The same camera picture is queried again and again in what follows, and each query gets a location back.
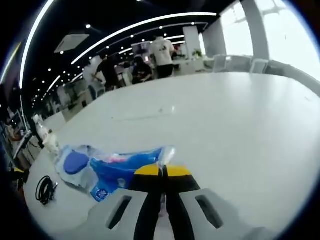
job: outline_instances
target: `office desk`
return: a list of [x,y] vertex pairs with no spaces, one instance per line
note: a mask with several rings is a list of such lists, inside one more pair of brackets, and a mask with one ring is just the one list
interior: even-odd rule
[[[302,209],[320,169],[320,99],[281,76],[204,73],[107,92],[72,118],[58,139],[105,152],[173,145],[173,164],[187,166],[255,227],[282,231]],[[38,181],[59,183],[56,200],[35,199]],[[46,150],[24,187],[28,207],[47,232],[74,228],[97,204],[68,187]]]

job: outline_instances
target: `man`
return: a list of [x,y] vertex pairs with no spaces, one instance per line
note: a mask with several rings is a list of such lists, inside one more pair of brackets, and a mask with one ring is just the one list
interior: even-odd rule
[[162,36],[156,36],[150,46],[150,55],[157,66],[159,79],[170,77],[174,69],[172,54],[175,52],[175,48],[171,41],[165,40]]
[[99,56],[102,59],[102,62],[98,66],[96,73],[93,75],[93,77],[95,79],[99,79],[98,73],[102,72],[106,81],[105,90],[112,91],[119,86],[119,79],[118,79],[118,74],[116,73],[116,70],[115,70],[115,65],[112,63],[111,59],[107,58],[106,54],[100,54]]
[[98,98],[98,90],[102,86],[101,80],[93,77],[94,73],[95,71],[89,61],[84,67],[83,78],[87,83],[93,101]]
[[136,66],[134,67],[132,76],[132,84],[140,84],[152,80],[152,69],[146,64],[141,56],[134,59]]

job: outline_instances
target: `white pillar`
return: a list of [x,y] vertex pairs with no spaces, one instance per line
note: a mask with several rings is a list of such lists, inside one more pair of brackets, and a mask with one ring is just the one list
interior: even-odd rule
[[195,50],[201,50],[199,41],[199,32],[196,26],[186,26],[183,28],[184,39],[188,52],[188,58],[193,59],[192,53]]
[[269,46],[263,18],[255,0],[241,2],[248,21],[252,39],[253,56],[258,59],[270,59]]

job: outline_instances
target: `blue label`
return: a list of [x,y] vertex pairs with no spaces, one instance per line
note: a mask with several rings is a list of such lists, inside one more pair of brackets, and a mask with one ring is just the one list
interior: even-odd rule
[[95,194],[97,198],[104,200],[108,196],[108,192],[104,189],[100,189]]

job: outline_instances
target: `white wall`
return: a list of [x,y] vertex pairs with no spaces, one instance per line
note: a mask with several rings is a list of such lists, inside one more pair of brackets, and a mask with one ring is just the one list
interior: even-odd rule
[[226,43],[219,18],[207,30],[202,33],[206,55],[212,58],[214,55],[226,55]]

